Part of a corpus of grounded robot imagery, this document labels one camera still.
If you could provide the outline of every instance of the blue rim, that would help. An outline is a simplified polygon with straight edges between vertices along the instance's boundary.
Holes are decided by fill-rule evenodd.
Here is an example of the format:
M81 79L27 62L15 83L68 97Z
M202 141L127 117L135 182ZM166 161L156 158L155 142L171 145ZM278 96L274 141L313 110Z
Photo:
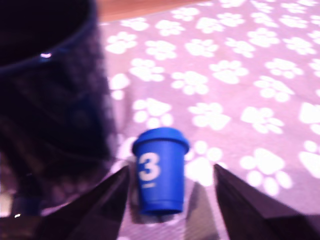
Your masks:
M189 141L183 136L183 134L172 127L159 127L151 129L142 133L139 138L132 145L132 152L137 155L137 148L149 141L154 140L170 140L182 144L185 148L185 154L189 151Z

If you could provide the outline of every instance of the blue lid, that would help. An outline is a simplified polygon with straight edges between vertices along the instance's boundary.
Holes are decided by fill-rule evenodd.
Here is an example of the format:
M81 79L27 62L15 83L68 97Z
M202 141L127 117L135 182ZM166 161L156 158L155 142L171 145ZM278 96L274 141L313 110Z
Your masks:
M185 147L185 153L189 151L189 142L179 130L172 127L159 127L145 131L139 136L139 138L133 143L133 154L136 155L137 147L140 144L151 140L171 140L179 142Z

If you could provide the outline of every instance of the wooden floor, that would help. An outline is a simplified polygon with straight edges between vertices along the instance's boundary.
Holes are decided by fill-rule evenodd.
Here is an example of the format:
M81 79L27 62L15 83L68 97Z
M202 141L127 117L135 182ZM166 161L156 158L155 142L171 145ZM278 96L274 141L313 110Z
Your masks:
M102 22L135 18L204 0L97 0Z

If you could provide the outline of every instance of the blue cup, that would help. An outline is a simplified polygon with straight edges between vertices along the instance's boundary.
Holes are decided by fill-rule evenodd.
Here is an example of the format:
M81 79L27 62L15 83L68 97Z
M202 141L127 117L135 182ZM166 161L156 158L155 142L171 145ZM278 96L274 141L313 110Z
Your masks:
M184 156L188 151L188 140L171 127L148 130L133 143L141 214L183 211Z

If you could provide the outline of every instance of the black container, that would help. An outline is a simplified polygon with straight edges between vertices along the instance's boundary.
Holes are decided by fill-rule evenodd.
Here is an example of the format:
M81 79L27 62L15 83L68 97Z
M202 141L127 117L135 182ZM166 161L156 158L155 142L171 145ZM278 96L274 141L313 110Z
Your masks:
M0 3L0 149L18 179L14 212L25 198L40 211L64 203L52 201L61 177L96 171L98 182L113 162L97 9L93 0Z

